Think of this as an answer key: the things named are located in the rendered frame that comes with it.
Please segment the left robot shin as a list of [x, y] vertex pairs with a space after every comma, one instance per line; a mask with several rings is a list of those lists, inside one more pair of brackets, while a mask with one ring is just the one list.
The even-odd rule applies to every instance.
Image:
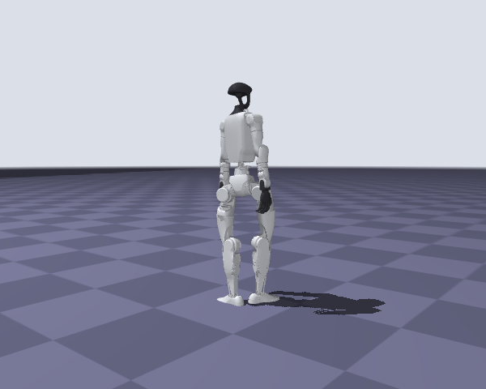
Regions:
[[238, 275], [240, 273], [241, 255], [235, 254], [235, 244], [233, 240], [228, 239], [224, 242], [222, 255], [224, 272], [227, 276], [229, 297], [234, 298], [235, 294], [238, 296]]

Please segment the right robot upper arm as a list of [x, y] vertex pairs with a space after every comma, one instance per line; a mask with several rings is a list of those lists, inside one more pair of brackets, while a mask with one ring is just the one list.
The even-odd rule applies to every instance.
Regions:
[[254, 146], [254, 155], [256, 157], [258, 157], [259, 148], [262, 145], [264, 145], [264, 144], [262, 144], [262, 139], [263, 139], [262, 123], [263, 123], [263, 119], [262, 119], [262, 116], [260, 114], [256, 114], [256, 113], [248, 113], [245, 116], [246, 116], [246, 123], [250, 127], [250, 131], [251, 131], [251, 137], [252, 137], [252, 142], [253, 142], [253, 146]]

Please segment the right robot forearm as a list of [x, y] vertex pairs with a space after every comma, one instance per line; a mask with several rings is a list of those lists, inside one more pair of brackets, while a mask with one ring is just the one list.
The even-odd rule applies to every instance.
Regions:
[[258, 165], [258, 178], [259, 182], [261, 180], [264, 181], [264, 187], [268, 188], [271, 185], [271, 181], [269, 179], [269, 170], [268, 170], [268, 147], [262, 145], [259, 148], [258, 159], [256, 160], [256, 164]]

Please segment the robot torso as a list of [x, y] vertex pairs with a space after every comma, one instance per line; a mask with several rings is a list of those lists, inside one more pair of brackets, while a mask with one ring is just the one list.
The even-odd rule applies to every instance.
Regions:
[[250, 127], [246, 123], [249, 110], [228, 115], [224, 120], [225, 150], [229, 163], [238, 163], [234, 176], [229, 178], [231, 196], [245, 197], [252, 195], [249, 184], [254, 182], [254, 176], [249, 175], [250, 166], [244, 163], [254, 162], [254, 146]]

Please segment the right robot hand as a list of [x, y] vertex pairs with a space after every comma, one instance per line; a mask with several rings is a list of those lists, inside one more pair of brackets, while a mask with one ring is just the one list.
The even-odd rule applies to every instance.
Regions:
[[259, 188], [262, 191], [261, 197], [260, 197], [261, 202], [260, 202], [259, 208], [258, 208], [258, 210], [256, 210], [256, 212], [263, 214], [264, 212], [269, 211], [270, 205], [272, 203], [271, 194], [269, 193], [269, 190], [271, 189], [271, 187], [269, 186], [268, 188], [265, 188], [264, 187], [264, 181], [261, 180], [259, 182]]

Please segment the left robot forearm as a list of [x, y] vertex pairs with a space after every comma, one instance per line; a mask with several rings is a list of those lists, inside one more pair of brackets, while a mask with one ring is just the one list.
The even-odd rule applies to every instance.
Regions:
[[228, 161], [222, 160], [220, 157], [220, 182], [222, 182], [224, 186], [229, 185], [229, 167], [230, 163]]

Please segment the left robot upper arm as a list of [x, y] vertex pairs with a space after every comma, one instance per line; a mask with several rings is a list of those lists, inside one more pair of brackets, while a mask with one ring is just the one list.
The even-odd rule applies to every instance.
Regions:
[[226, 154], [225, 150], [225, 140], [224, 140], [224, 120], [220, 123], [220, 131], [221, 131], [221, 140], [220, 140], [220, 145], [221, 145], [221, 159], [222, 160], [228, 160], [228, 156]]

